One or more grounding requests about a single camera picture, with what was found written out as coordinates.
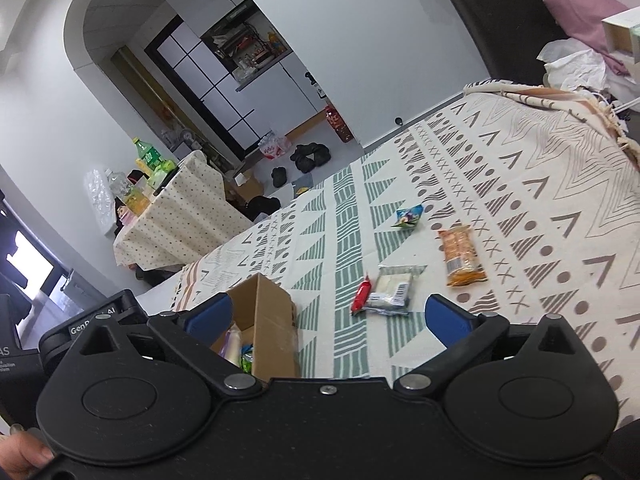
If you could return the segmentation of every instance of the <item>small table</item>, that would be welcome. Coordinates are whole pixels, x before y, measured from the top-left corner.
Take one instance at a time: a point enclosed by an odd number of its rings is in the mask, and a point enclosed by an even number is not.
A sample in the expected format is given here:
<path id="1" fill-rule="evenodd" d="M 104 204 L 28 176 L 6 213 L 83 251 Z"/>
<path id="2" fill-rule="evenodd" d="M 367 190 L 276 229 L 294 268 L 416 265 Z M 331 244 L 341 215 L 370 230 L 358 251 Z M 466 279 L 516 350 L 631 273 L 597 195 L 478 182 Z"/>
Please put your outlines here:
<path id="1" fill-rule="evenodd" d="M 113 243 L 119 265 L 143 270 L 190 264 L 253 224 L 228 204 L 222 175 L 193 152 L 180 171 Z"/>

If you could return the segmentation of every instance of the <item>barcode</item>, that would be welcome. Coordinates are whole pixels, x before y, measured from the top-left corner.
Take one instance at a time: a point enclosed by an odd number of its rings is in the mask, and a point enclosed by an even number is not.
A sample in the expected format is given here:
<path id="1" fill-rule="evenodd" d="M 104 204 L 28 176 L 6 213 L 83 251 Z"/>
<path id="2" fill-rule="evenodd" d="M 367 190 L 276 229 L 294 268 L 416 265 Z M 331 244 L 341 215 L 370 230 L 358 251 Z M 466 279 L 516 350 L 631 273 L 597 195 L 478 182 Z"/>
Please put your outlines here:
<path id="1" fill-rule="evenodd" d="M 398 288 L 396 288 L 396 293 L 391 299 L 391 304 L 393 306 L 404 306 L 408 291 L 409 291 L 409 284 L 400 283 L 400 285 L 398 285 Z"/>
<path id="2" fill-rule="evenodd" d="M 462 258 L 460 256 L 447 262 L 447 274 L 456 272 L 458 269 L 462 269 Z"/>

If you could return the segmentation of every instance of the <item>orange snack package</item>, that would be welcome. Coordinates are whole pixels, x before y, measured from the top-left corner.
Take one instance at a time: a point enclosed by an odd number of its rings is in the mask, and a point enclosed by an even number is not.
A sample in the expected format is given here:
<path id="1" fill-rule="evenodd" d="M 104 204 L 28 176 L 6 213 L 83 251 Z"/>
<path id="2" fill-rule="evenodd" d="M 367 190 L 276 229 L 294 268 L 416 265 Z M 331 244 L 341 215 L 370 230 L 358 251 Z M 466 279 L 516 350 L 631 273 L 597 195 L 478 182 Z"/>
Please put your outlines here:
<path id="1" fill-rule="evenodd" d="M 444 245 L 447 264 L 447 285 L 463 286 L 485 282 L 486 273 L 471 242 L 471 226 L 463 225 L 447 231 L 438 231 Z"/>

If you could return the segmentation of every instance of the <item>blue gripper pad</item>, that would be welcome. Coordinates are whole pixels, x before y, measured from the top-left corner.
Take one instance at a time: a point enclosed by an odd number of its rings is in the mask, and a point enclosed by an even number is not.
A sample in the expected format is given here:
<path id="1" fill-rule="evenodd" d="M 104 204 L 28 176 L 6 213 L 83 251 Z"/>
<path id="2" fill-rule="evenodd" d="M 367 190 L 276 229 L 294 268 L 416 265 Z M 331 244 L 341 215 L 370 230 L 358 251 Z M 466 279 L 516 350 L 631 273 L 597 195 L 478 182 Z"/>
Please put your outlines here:
<path id="1" fill-rule="evenodd" d="M 234 306 L 228 294 L 216 294 L 193 311 L 196 312 L 185 322 L 184 331 L 201 343 L 211 346 L 231 326 Z"/>
<path id="2" fill-rule="evenodd" d="M 439 294 L 431 294 L 424 308 L 424 320 L 440 342 L 449 348 L 468 336 L 477 326 L 469 314 Z"/>

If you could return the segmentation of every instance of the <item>red snack package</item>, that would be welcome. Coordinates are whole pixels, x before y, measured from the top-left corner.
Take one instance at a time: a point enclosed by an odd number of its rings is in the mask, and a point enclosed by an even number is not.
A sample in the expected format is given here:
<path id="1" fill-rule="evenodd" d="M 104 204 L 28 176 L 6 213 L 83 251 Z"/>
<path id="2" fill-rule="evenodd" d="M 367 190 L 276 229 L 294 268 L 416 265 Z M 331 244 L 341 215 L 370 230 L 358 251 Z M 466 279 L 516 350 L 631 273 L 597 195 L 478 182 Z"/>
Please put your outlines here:
<path id="1" fill-rule="evenodd" d="M 364 279 L 364 281 L 358 287 L 358 291 L 356 292 L 356 297 L 353 298 L 353 303 L 351 304 L 351 315 L 359 313 L 364 307 L 364 304 L 367 302 L 367 298 L 369 297 L 369 293 L 371 292 L 371 281 L 369 279 L 369 275 Z"/>

